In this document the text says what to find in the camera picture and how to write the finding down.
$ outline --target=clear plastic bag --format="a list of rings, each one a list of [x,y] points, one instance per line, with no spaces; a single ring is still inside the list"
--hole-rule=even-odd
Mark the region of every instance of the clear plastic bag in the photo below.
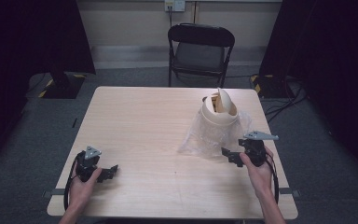
[[[221,147],[243,150],[238,139],[251,130],[252,119],[244,111],[239,111],[237,119],[228,126],[211,123],[199,111],[178,152],[213,158],[222,155]]]

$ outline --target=forearm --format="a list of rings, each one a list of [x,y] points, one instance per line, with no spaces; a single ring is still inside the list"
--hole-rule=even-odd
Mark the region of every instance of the forearm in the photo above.
[[[281,224],[286,223],[283,219],[281,210],[275,202],[274,195],[271,190],[267,190],[258,194],[258,200],[263,210],[264,221],[266,224]]]
[[[59,224],[75,224],[77,218],[80,216],[82,209],[78,206],[69,205],[68,209],[63,214]]]

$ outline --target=white wall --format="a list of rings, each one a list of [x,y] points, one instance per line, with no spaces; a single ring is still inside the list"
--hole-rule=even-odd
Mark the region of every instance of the white wall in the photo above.
[[[78,1],[91,46],[167,46],[170,28],[163,1]],[[269,42],[281,3],[186,1],[185,12],[172,14],[172,24],[196,22],[227,28],[236,47],[262,47]]]

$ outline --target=black curtain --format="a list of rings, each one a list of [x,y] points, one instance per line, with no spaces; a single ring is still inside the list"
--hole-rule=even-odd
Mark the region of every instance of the black curtain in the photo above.
[[[0,144],[26,103],[30,77],[52,64],[95,74],[76,0],[0,0]]]
[[[283,0],[262,72],[301,78],[332,135],[358,159],[358,1]]]

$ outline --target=electrical outlet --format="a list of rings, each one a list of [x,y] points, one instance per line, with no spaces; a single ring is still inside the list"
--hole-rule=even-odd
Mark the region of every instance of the electrical outlet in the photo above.
[[[175,0],[174,3],[175,11],[185,11],[185,5],[186,5],[185,0]]]
[[[175,11],[175,1],[174,0],[164,0],[164,8],[165,11],[170,11],[169,7],[171,7],[171,11]]]

